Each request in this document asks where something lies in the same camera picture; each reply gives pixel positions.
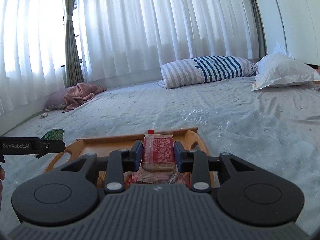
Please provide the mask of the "person's left hand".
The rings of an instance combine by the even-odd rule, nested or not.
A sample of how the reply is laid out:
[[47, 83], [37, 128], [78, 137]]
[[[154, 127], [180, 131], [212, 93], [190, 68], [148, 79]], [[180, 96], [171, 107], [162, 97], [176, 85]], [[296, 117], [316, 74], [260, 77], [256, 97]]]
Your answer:
[[3, 180], [5, 179], [5, 170], [0, 166], [0, 203], [2, 202]]

